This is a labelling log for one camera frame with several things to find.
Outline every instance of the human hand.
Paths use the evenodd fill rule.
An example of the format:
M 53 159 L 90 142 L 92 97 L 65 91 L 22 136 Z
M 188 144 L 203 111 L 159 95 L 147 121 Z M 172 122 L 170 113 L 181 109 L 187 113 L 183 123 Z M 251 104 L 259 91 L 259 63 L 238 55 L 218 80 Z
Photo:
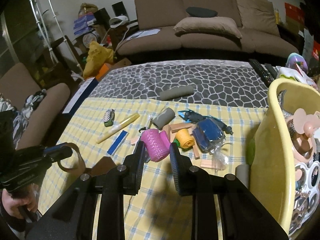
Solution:
M 31 212 L 37 211 L 38 203 L 34 194 L 34 185 L 28 185 L 26 190 L 28 194 L 23 198 L 13 198 L 6 189 L 2 191 L 2 205 L 10 216 L 23 219 L 18 208 L 24 205 L 27 205 L 28 210 Z

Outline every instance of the gray cardboard tube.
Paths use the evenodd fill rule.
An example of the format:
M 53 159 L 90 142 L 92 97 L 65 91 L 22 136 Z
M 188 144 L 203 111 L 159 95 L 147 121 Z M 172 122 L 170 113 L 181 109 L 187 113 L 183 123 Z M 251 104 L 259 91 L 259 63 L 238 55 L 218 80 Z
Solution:
M 171 108 L 167 108 L 164 111 L 162 111 L 154 120 L 153 124 L 155 127 L 157 127 L 159 130 L 162 130 L 162 128 L 172 121 L 173 118 L 175 118 L 175 113 Z
M 240 164 L 236 167 L 236 177 L 249 188 L 250 165 Z
M 160 100 L 166 101 L 178 97 L 189 96 L 194 93 L 193 87 L 191 85 L 188 86 L 180 86 L 176 88 L 171 88 L 166 91 L 160 92 Z

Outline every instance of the metal screw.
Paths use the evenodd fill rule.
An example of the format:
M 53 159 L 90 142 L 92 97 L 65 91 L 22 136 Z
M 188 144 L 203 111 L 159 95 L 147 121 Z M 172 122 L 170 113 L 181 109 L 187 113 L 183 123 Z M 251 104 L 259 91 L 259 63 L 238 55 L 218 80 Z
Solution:
M 120 164 L 117 166 L 117 170 L 118 171 L 125 171 L 125 169 L 127 168 L 127 166 L 123 165 L 123 164 Z
M 84 173 L 84 174 L 82 174 L 82 175 L 80 176 L 80 179 L 83 180 L 83 181 L 85 181 L 85 180 L 87 180 L 87 179 L 89 179 L 89 178 L 90 178 L 90 175 L 87 174 L 87 173 Z
M 226 175 L 226 178 L 227 178 L 228 180 L 235 180 L 235 179 L 236 179 L 236 176 L 233 175 L 233 174 L 231 174 L 231 173 L 229 173 L 229 174 Z
M 197 172 L 197 171 L 199 171 L 199 167 L 197 167 L 197 166 L 191 166 L 191 167 L 189 168 L 189 171 L 191 171 L 191 172 Z

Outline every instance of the brown sofa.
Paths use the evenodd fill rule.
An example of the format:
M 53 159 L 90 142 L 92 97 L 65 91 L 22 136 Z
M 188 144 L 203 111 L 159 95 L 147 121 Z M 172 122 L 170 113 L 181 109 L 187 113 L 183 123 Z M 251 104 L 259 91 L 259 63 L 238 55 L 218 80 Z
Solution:
M 284 62 L 298 50 L 278 36 L 242 28 L 236 0 L 135 0 L 140 30 L 161 29 L 158 34 L 123 41 L 118 54 L 133 62 L 181 58 L 224 58 L 246 60 L 250 57 L 266 63 Z M 188 33 L 177 37 L 173 27 L 185 17 L 186 8 L 202 7 L 218 16 L 234 19 L 242 39 L 205 33 Z
M 0 79 L 0 92 L 18 110 L 22 109 L 28 96 L 40 90 L 41 88 L 22 63 L 13 66 Z M 42 142 L 47 130 L 69 96 L 70 90 L 64 83 L 57 84 L 47 90 L 46 97 L 31 114 L 27 129 L 18 143 L 18 149 L 36 146 Z

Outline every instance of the beige pillow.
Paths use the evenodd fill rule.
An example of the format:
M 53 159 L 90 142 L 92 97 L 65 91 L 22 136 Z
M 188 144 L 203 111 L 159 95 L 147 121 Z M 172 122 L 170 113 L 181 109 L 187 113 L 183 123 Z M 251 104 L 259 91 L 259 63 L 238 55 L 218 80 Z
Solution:
M 236 0 L 243 28 L 280 37 L 273 5 L 268 0 Z
M 212 33 L 242 38 L 236 22 L 228 17 L 187 17 L 178 22 L 173 29 L 177 36 L 185 33 Z

